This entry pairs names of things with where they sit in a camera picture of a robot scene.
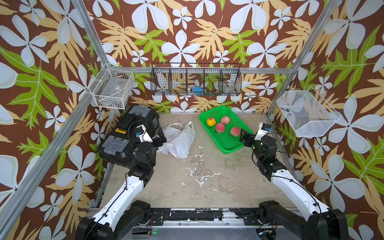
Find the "white plastic bag red print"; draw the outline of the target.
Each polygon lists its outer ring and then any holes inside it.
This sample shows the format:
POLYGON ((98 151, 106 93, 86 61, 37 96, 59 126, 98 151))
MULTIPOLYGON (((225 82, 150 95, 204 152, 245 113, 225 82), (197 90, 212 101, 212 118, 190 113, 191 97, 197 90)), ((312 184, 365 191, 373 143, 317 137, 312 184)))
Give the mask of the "white plastic bag red print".
POLYGON ((166 142, 159 147, 157 153, 171 155, 178 159, 186 159, 195 140, 195 125, 189 121, 183 129, 181 123, 173 123, 163 129, 166 142))

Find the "pink peach back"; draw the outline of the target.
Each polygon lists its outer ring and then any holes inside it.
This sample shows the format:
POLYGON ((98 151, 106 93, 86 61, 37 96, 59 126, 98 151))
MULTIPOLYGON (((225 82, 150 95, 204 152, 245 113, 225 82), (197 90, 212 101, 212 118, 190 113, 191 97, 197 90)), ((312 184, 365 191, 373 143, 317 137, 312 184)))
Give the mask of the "pink peach back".
POLYGON ((228 116, 223 116, 223 117, 221 118, 221 123, 222 123, 223 125, 228 125, 230 122, 231 122, 231 120, 230 120, 230 117, 228 117, 228 116))

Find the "yellow peach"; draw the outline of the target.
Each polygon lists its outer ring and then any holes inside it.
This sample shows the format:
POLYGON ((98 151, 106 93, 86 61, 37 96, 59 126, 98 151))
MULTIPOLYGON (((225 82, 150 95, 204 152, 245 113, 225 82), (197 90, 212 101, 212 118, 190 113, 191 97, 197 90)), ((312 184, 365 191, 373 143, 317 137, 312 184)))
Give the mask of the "yellow peach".
POLYGON ((213 127, 213 126, 215 126, 215 125, 216 125, 216 120, 215 120, 215 118, 213 118, 213 117, 208 118, 208 119, 206 120, 206 124, 207 124, 207 126, 209 126, 209 127, 213 127))

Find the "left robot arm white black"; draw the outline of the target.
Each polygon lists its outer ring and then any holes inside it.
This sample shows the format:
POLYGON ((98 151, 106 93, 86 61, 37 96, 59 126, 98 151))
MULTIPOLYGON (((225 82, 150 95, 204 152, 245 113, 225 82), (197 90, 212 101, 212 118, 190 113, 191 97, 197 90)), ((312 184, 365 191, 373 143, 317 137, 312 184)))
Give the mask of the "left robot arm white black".
POLYGON ((107 205, 92 218, 80 222, 76 240, 121 240, 137 224, 150 220, 151 205, 134 198, 151 179, 156 152, 166 141, 164 134, 159 133, 151 142, 137 144, 138 163, 126 173, 124 184, 107 205))

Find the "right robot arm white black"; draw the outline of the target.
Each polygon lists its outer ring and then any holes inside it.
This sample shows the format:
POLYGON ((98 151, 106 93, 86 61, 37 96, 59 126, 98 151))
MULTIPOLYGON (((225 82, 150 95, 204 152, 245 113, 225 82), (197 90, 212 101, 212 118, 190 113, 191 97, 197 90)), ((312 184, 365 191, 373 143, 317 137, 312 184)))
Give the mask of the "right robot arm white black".
POLYGON ((269 135, 250 134, 242 129, 240 142, 252 149, 253 163, 261 174, 277 186, 300 212, 297 215, 276 201, 265 201, 258 207, 260 222, 277 223, 302 240, 349 239, 346 216, 320 202, 276 158, 276 139, 269 135))

